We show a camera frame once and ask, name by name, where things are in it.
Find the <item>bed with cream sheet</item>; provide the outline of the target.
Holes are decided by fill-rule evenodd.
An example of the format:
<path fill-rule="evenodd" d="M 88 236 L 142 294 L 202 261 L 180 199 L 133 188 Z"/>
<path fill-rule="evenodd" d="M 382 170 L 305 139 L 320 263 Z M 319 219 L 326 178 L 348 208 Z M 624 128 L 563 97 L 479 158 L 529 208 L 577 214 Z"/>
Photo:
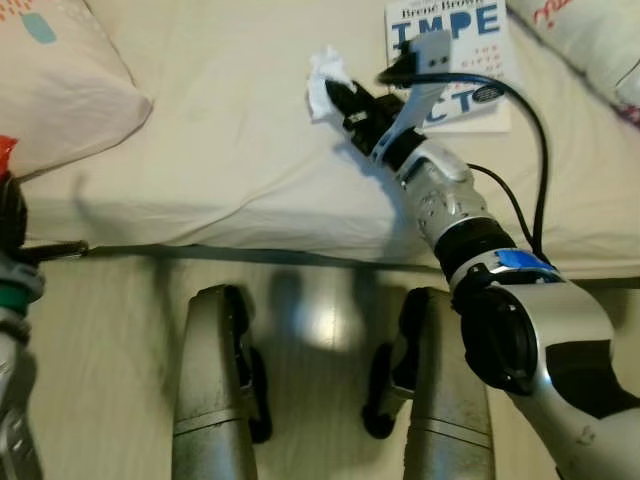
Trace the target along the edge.
<path fill-rule="evenodd" d="M 371 169 L 306 102 L 308 59 L 334 47 L 358 82 L 387 67 L 389 0 L 90 0 L 150 97 L 128 140 L 23 184 L 32 244 L 316 253 L 434 268 Z M 522 95 L 550 148 L 543 242 L 575 279 L 640 270 L 637 132 L 516 19 Z"/>

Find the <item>cream cartoon print quilt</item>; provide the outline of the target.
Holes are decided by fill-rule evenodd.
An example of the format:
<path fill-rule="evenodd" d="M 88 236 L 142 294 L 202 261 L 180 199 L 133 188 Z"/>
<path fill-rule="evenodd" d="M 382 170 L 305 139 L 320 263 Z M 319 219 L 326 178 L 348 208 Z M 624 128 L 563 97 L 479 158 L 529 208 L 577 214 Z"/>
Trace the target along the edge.
<path fill-rule="evenodd" d="M 640 125 L 640 0 L 506 0 L 508 9 Z"/>

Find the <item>white tissue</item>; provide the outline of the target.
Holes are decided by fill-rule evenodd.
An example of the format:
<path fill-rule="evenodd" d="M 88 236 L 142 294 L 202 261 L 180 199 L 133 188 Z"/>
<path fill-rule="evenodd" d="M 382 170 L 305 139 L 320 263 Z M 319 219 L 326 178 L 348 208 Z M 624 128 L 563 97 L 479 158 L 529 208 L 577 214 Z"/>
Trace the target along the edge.
<path fill-rule="evenodd" d="M 310 56 L 310 73 L 307 77 L 308 115 L 312 122 L 338 115 L 332 105 L 332 93 L 329 92 L 333 81 L 352 84 L 353 79 L 346 72 L 346 60 L 332 45 L 325 46 L 320 52 Z"/>

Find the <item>red packet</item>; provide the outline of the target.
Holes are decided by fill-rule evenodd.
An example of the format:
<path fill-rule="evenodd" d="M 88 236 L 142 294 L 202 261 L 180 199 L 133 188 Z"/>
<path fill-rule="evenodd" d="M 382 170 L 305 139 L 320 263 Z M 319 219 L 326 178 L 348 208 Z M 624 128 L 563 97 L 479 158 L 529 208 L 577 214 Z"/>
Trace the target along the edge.
<path fill-rule="evenodd" d="M 9 177 L 12 174 L 12 155 L 15 147 L 17 147 L 19 140 L 0 134 L 0 179 Z"/>

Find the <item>pink patterned pillow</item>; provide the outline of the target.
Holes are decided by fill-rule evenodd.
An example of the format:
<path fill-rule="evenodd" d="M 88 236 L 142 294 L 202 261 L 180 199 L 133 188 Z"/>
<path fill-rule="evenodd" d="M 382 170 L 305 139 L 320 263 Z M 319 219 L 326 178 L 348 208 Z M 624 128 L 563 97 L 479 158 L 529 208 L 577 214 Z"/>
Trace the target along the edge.
<path fill-rule="evenodd" d="M 0 0 L 0 134 L 14 177 L 100 154 L 152 110 L 86 0 Z"/>

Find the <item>white book blue letters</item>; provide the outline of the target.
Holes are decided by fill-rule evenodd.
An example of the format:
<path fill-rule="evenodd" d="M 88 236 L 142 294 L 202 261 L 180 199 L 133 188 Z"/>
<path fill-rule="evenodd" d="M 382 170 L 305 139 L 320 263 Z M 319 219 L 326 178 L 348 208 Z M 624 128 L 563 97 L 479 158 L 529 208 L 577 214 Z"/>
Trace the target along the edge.
<path fill-rule="evenodd" d="M 451 35 L 449 72 L 480 74 L 515 81 L 518 65 L 508 54 L 506 0 L 392 0 L 385 6 L 387 60 L 399 46 L 422 33 L 444 29 Z M 479 84 L 452 83 L 428 119 L 425 131 L 436 133 L 506 133 L 511 128 L 507 100 L 474 99 Z"/>

